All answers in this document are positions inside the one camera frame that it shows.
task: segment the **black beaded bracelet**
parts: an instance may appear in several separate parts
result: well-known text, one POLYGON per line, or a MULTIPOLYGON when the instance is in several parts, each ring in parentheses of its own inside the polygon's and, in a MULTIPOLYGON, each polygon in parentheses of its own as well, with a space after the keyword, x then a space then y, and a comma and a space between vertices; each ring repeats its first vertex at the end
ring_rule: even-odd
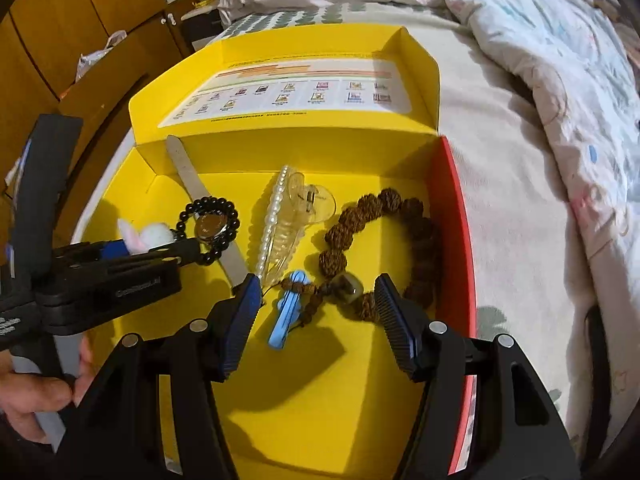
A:
POLYGON ((238 211, 234 203, 225 198, 205 196, 194 200, 185 206, 175 229, 172 229, 177 240, 186 238, 185 222, 195 214, 198 215, 195 226, 196 238, 209 246, 209 251, 202 254, 199 264, 209 266, 219 260, 222 251, 236 239, 240 227, 238 211))

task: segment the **white plastic bag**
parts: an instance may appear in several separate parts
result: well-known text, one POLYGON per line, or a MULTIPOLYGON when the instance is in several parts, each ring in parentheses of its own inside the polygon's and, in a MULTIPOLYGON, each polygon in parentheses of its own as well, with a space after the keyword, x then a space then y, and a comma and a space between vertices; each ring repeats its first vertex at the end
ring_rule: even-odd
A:
POLYGON ((93 65, 95 65, 104 56, 106 56, 108 51, 110 51, 114 46, 116 46, 126 37, 127 33, 124 30, 117 30, 109 36, 104 49, 96 50, 95 52, 87 54, 86 56, 80 55, 80 59, 78 60, 78 69, 76 70, 76 83, 86 73, 87 70, 89 70, 93 65))

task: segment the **metal screw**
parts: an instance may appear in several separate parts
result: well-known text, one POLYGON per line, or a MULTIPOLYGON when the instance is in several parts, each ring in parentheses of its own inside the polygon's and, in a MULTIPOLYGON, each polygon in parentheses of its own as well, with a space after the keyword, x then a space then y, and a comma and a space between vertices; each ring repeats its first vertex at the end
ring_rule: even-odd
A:
POLYGON ((127 334, 122 338, 122 346, 126 346, 127 348, 131 348, 138 344, 140 338, 136 334, 127 334))
POLYGON ((511 348, 515 344, 515 341, 510 335, 500 334, 498 336, 498 344, 505 348, 511 348))
POLYGON ((209 327, 209 325, 204 319, 194 319, 189 325, 189 330, 192 332, 204 332, 207 327, 209 327))
POLYGON ((431 321, 429 323, 429 330, 434 334, 444 334, 447 331, 447 325, 441 321, 431 321))

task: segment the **bed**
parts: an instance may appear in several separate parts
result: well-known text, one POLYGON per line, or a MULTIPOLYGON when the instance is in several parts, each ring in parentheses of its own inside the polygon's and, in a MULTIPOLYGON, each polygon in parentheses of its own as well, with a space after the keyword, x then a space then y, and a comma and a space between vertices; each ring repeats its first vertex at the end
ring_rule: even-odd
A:
MULTIPOLYGON (((478 335, 517 339, 580 456, 591 411, 585 317, 599 304, 612 368, 610 443, 640 385, 640 100, 608 20, 583 0, 220 0, 220 13, 228 28, 215 41, 315 23, 389 23, 404 25, 436 59, 440 131, 470 226, 478 335)), ((129 136, 102 189, 131 146, 129 136)), ((101 195, 98 186, 85 218, 101 195)))

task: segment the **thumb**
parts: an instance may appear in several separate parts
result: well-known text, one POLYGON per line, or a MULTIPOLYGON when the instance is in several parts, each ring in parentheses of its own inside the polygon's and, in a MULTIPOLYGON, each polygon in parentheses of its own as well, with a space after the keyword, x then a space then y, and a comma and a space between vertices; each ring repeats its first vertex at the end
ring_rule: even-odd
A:
POLYGON ((71 399, 71 388, 60 379, 14 373, 0 377, 0 404, 14 412, 58 412, 71 399))

